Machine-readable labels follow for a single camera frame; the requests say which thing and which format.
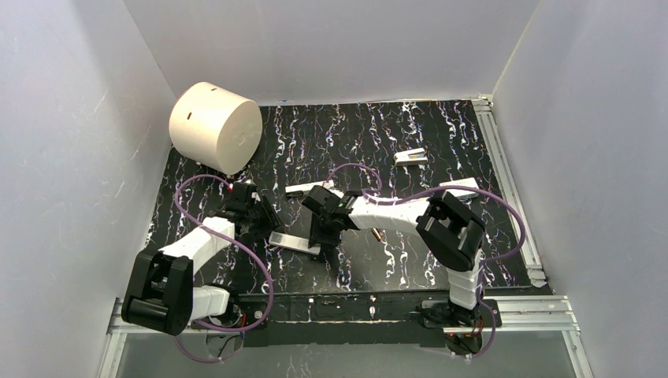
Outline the white remote control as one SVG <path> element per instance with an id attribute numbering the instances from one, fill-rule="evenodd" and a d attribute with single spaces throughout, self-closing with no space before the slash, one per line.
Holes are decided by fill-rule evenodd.
<path id="1" fill-rule="evenodd" d="M 321 253 L 321 246 L 319 244 L 309 246 L 308 239 L 279 232 L 271 233 L 269 237 L 269 244 L 271 246 L 278 246 L 284 249 L 310 254 L 313 256 L 318 256 Z"/>

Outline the white remote with black end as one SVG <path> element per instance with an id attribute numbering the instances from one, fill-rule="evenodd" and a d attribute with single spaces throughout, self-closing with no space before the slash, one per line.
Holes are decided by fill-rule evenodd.
<path id="1" fill-rule="evenodd" d="M 300 198 L 307 195 L 314 187 L 330 188 L 333 186 L 333 181 L 317 181 L 312 183 L 302 183 L 285 187 L 285 194 L 287 198 Z"/>

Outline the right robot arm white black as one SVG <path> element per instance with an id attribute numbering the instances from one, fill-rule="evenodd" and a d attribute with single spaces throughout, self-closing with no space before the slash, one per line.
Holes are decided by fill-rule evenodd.
<path id="1" fill-rule="evenodd" d="M 348 230 L 417 235 L 446 269 L 449 299 L 419 306 L 424 322 L 433 326 L 476 327 L 481 321 L 480 285 L 484 222 L 453 194 L 440 191 L 428 198 L 371 199 L 360 191 L 338 195 L 313 187 L 302 199 L 311 213 L 309 244 L 337 246 Z"/>

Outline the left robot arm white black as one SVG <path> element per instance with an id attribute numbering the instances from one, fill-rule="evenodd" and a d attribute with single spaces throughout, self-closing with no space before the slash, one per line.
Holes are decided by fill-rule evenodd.
<path id="1" fill-rule="evenodd" d="M 282 223 L 255 185 L 235 183 L 203 225 L 160 249 L 141 250 L 133 265 L 121 307 L 123 321 L 179 335 L 193 321 L 214 318 L 222 327 L 239 328 L 243 311 L 220 284 L 195 287 L 194 275 L 232 239 L 264 239 Z"/>

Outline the large white cylinder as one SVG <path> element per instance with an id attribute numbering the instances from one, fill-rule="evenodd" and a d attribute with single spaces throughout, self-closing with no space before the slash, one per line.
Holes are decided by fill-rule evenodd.
<path id="1" fill-rule="evenodd" d="M 259 105 L 208 82 L 189 87 L 169 117 L 173 147 L 184 157 L 234 175 L 246 167 L 261 141 Z"/>

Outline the small white charger device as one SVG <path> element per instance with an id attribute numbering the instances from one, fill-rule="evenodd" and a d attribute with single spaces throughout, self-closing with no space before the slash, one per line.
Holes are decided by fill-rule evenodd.
<path id="1" fill-rule="evenodd" d="M 428 158 L 424 148 L 416 148 L 397 152 L 394 155 L 395 166 L 425 165 Z"/>

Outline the black base bar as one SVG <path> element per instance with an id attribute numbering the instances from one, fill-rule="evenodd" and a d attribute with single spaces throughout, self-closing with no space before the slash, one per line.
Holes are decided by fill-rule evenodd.
<path id="1" fill-rule="evenodd" d="M 416 344 L 444 347 L 452 335 L 483 335 L 501 326 L 497 301 L 487 298 L 477 325 L 436 323 L 421 314 L 445 309 L 446 290 L 279 293 L 268 318 L 246 332 L 245 347 L 316 343 Z"/>

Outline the white box with red labels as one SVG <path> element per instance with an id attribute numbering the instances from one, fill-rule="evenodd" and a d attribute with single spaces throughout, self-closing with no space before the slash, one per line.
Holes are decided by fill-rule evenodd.
<path id="1" fill-rule="evenodd" d="M 447 192 L 455 196 L 460 201 L 468 201 L 476 198 L 479 194 L 471 191 L 470 188 L 478 189 L 478 183 L 474 178 L 465 178 L 439 183 L 440 187 L 448 187 Z"/>

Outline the aluminium frame rail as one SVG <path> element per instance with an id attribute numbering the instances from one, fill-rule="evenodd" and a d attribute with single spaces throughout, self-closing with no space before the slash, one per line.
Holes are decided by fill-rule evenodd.
<path id="1" fill-rule="evenodd" d="M 488 149 L 503 197 L 525 215 L 510 166 L 499 136 L 492 112 L 492 101 L 487 96 L 472 100 L 475 115 Z M 581 342 L 581 328 L 566 295 L 551 292 L 544 267 L 529 229 L 521 249 L 521 257 L 535 294 L 511 295 L 499 300 L 505 332 L 559 332 L 562 334 L 570 364 L 576 377 L 592 377 L 592 369 Z"/>

